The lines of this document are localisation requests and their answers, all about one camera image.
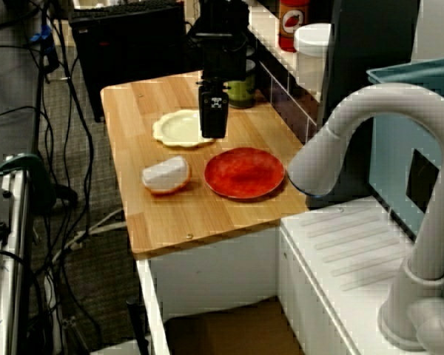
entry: red plate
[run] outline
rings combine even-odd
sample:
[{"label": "red plate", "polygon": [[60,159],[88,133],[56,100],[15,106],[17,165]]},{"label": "red plate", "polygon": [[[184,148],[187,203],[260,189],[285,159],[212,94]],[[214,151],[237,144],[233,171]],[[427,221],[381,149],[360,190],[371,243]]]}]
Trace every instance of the red plate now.
[{"label": "red plate", "polygon": [[209,187],[232,198],[255,198],[276,189],[284,166],[275,156],[254,148],[236,148],[216,155],[206,165]]}]

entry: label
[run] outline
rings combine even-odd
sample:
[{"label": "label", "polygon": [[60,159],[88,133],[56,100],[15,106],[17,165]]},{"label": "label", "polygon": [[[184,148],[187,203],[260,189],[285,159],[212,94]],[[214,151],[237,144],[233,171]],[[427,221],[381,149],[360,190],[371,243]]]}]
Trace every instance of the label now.
[{"label": "label", "polygon": [[309,23],[309,6],[289,6],[280,1],[280,36],[294,38],[295,31]]}]

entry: tile backsplash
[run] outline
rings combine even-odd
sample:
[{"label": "tile backsplash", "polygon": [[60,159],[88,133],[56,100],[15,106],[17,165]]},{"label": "tile backsplash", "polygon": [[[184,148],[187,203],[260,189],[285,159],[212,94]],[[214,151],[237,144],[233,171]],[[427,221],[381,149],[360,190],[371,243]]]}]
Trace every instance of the tile backsplash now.
[{"label": "tile backsplash", "polygon": [[257,87],[265,99],[305,144],[317,131],[317,102],[259,41]]}]

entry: green cup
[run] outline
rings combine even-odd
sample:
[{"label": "green cup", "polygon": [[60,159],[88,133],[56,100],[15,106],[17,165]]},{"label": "green cup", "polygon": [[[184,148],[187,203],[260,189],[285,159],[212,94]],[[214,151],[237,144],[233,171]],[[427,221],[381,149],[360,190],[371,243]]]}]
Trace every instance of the green cup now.
[{"label": "green cup", "polygon": [[253,107],[255,102],[255,62],[246,61],[246,77],[244,81],[229,81],[227,90],[229,105],[236,109]]}]

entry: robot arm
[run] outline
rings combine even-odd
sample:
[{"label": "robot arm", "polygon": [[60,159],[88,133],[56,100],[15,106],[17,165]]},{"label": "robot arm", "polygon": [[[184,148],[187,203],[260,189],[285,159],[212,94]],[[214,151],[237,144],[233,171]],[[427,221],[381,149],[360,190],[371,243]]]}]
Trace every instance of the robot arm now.
[{"label": "robot arm", "polygon": [[203,74],[199,83],[202,136],[223,138],[229,96],[224,83],[245,80],[248,5],[241,0],[201,0],[195,37],[203,48]]}]

